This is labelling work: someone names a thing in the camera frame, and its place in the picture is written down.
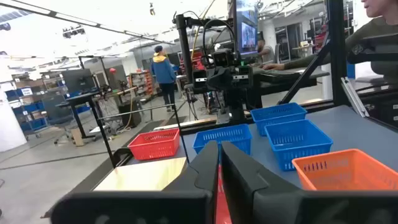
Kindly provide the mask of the orange plastic slotted basket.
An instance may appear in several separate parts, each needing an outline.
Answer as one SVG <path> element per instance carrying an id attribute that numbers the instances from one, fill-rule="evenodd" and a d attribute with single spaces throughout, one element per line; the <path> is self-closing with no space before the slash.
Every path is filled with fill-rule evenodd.
<path id="1" fill-rule="evenodd" d="M 398 172 L 359 149 L 292 160 L 306 190 L 398 190 Z"/>

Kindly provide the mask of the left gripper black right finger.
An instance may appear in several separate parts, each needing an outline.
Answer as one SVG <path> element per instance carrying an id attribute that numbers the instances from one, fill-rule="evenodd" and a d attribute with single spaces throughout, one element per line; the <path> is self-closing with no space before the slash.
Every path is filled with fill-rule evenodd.
<path id="1" fill-rule="evenodd" d="M 398 192 L 303 190 L 226 141 L 221 166 L 233 224 L 398 224 Z"/>

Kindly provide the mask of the blue plastic slotted basket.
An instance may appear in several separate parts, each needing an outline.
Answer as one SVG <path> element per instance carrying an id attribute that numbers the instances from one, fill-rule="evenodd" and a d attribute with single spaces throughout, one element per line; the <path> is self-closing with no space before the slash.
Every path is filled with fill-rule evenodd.
<path id="1" fill-rule="evenodd" d="M 265 127 L 272 124 L 286 123 L 305 119 L 307 110 L 297 103 L 271 106 L 251 110 L 251 116 L 260 136 L 266 136 Z"/>
<path id="2" fill-rule="evenodd" d="M 229 141 L 247 155 L 251 155 L 251 139 L 249 126 L 239 124 L 196 133 L 193 149 L 198 154 L 209 141 L 216 141 L 219 148 L 221 148 L 222 141 Z"/>
<path id="3" fill-rule="evenodd" d="M 310 120 L 265 127 L 272 151 L 282 171 L 295 170 L 293 159 L 330 152 L 333 140 Z"/>

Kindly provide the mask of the black desk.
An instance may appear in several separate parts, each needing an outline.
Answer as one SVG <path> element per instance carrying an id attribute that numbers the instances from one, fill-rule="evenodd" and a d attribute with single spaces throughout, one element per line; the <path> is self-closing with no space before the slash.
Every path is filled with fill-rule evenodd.
<path id="1" fill-rule="evenodd" d="M 295 68 L 286 71 L 253 68 L 253 87 L 247 90 L 245 104 L 248 110 L 265 108 L 279 103 L 305 71 Z"/>
<path id="2" fill-rule="evenodd" d="M 74 96 L 74 97 L 71 97 L 71 98 L 67 98 L 64 102 L 56 105 L 56 107 L 59 107 L 59 108 L 65 108 L 65 107 L 69 106 L 72 109 L 73 117 L 74 117 L 74 119 L 75 119 L 75 121 L 77 123 L 78 129 L 80 130 L 81 137 L 83 139 L 92 138 L 95 141 L 96 140 L 96 136 L 95 135 L 86 135 L 86 133 L 85 133 L 85 131 L 83 129 L 83 125 L 82 125 L 82 123 L 80 121 L 80 117 L 79 117 L 79 115 L 78 115 L 78 113 L 76 111 L 76 106 L 84 105 L 84 104 L 88 103 L 90 108 L 91 108 L 91 110 L 92 110 L 92 113 L 93 113 L 95 119 L 98 119 L 98 112 L 97 112 L 97 109 L 96 109 L 96 105 L 95 105 L 95 103 L 93 101 L 93 97 L 95 95 L 97 95 L 97 94 L 98 94 L 98 91 L 97 92 L 91 92 L 91 93 L 85 93 L 85 94 L 82 94 L 82 95 L 78 95 L 78 96 Z"/>

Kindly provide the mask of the shelf with orange bins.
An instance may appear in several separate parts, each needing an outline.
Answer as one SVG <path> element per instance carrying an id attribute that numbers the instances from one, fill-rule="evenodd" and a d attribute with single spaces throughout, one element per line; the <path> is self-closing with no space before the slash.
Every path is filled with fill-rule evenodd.
<path id="1" fill-rule="evenodd" d="M 136 96 L 150 98 L 154 94 L 153 79 L 148 70 L 130 73 L 128 78 Z"/>

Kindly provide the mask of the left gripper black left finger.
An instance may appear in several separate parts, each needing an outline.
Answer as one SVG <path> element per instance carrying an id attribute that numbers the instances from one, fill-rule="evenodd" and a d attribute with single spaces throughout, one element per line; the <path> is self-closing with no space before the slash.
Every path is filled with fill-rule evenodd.
<path id="1" fill-rule="evenodd" d="M 213 224 L 218 145 L 208 142 L 161 191 L 98 191 L 57 202 L 51 224 Z"/>

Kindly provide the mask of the dark computer monitor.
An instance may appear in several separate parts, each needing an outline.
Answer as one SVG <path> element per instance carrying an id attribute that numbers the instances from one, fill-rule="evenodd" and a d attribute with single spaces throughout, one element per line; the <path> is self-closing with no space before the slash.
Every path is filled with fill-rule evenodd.
<path id="1" fill-rule="evenodd" d="M 65 70 L 61 74 L 69 93 L 87 92 L 96 88 L 90 69 Z"/>

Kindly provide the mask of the person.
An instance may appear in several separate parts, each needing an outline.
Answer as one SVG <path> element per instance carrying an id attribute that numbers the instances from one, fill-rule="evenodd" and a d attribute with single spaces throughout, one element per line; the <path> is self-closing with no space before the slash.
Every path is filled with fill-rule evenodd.
<path id="1" fill-rule="evenodd" d="M 274 49 L 270 45 L 266 45 L 264 40 L 259 40 L 257 46 L 257 62 L 259 65 L 265 65 L 275 62 Z"/>
<path id="2" fill-rule="evenodd" d="M 346 50 L 350 51 L 365 37 L 398 34 L 398 0 L 361 0 L 366 15 L 371 20 L 346 38 Z M 398 62 L 371 62 L 372 71 L 385 78 L 398 78 Z"/>
<path id="3" fill-rule="evenodd" d="M 156 46 L 154 49 L 151 72 L 153 75 L 155 75 L 156 82 L 159 84 L 165 104 L 174 104 L 174 85 L 177 78 L 170 60 L 167 58 L 161 45 Z M 171 112 L 171 107 L 167 106 L 166 109 L 167 112 Z"/>

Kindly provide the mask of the silver aluminium bar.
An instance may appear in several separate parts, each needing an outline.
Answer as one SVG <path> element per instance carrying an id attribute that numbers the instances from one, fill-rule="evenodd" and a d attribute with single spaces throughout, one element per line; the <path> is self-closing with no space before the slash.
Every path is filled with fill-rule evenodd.
<path id="1" fill-rule="evenodd" d="M 363 118 L 369 117 L 368 111 L 347 77 L 341 78 L 341 86 L 355 112 Z"/>

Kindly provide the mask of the wooden shelf board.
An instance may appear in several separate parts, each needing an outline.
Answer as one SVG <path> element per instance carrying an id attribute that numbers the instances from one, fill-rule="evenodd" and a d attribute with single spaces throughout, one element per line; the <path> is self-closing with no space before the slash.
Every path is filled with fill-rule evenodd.
<path id="1" fill-rule="evenodd" d="M 111 171 L 94 191 L 160 191 L 182 172 L 186 158 L 121 166 Z"/>

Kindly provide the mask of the grey office chair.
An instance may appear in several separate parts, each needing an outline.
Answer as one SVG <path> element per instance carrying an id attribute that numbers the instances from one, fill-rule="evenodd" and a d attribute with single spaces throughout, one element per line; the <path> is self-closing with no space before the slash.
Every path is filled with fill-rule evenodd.
<path id="1" fill-rule="evenodd" d="M 49 126 L 63 131 L 55 138 L 54 144 L 58 146 L 71 140 L 72 134 L 68 126 L 74 120 L 73 113 L 63 95 L 49 95 L 42 99 L 44 111 L 46 112 L 46 122 Z"/>

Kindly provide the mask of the black drawer cabinet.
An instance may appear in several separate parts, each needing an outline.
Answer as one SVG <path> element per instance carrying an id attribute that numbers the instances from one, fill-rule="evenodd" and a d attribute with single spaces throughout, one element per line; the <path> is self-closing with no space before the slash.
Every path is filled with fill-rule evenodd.
<path id="1" fill-rule="evenodd" d="M 371 118 L 398 129 L 398 93 L 361 97 Z"/>

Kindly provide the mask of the black ceiling fixture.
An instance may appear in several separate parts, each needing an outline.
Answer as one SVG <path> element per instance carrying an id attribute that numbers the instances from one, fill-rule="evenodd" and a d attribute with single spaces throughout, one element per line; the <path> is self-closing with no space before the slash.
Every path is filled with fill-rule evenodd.
<path id="1" fill-rule="evenodd" d="M 76 36 L 78 34 L 85 35 L 86 32 L 82 26 L 77 26 L 77 27 L 70 27 L 70 28 L 64 28 L 62 35 L 66 39 L 71 39 L 73 36 Z"/>

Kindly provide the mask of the rack with blue bins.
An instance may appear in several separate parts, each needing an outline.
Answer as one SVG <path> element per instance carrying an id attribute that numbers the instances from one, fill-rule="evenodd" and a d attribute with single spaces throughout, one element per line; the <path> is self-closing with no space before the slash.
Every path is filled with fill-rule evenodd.
<path id="1" fill-rule="evenodd" d="M 39 132 L 48 126 L 42 101 L 44 93 L 39 87 L 30 86 L 5 91 L 7 100 L 27 141 L 31 136 L 40 138 Z"/>

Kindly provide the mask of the blue-grey table mat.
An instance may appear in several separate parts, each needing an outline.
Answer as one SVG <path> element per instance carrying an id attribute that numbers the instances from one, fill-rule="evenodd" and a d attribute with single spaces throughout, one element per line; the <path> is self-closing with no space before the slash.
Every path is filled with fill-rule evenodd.
<path id="1" fill-rule="evenodd" d="M 314 115 L 319 121 L 313 124 L 333 140 L 330 152 L 359 149 L 398 172 L 398 133 L 360 117 L 347 106 L 339 106 L 317 112 Z M 254 124 L 248 126 L 252 134 L 251 155 L 249 156 L 286 181 L 300 186 L 301 182 L 296 168 L 282 171 L 267 135 L 260 136 Z M 178 149 L 178 153 L 190 162 L 197 155 L 193 149 L 196 133 L 198 131 L 185 136 L 183 132 L 180 132 L 182 145 Z M 220 160 L 221 148 L 218 147 L 218 161 Z"/>

